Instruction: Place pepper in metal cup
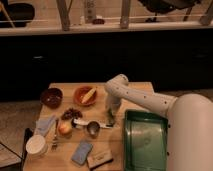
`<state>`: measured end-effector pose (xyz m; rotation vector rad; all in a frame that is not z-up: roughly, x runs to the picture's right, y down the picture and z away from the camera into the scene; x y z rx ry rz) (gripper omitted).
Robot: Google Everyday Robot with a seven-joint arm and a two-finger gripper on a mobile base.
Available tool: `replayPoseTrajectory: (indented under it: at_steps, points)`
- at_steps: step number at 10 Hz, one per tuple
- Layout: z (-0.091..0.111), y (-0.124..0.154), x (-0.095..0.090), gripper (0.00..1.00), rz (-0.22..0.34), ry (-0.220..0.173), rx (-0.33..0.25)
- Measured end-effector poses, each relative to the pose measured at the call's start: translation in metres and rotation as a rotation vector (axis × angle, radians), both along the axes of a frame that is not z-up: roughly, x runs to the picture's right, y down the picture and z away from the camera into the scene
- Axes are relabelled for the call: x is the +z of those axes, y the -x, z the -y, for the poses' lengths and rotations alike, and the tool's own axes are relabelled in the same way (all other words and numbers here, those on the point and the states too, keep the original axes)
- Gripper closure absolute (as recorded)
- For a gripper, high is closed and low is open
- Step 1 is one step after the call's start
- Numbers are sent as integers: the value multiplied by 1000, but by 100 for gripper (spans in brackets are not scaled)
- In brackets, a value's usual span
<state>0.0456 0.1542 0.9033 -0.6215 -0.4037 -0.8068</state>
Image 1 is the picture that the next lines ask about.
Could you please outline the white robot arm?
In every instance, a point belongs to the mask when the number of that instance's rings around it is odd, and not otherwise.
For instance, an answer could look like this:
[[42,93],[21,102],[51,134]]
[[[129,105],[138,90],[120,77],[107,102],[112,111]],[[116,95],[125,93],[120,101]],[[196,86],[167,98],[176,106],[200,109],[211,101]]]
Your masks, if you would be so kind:
[[125,99],[168,120],[166,171],[213,171],[213,102],[200,94],[175,97],[128,84],[124,74],[108,80],[106,106],[119,108]]

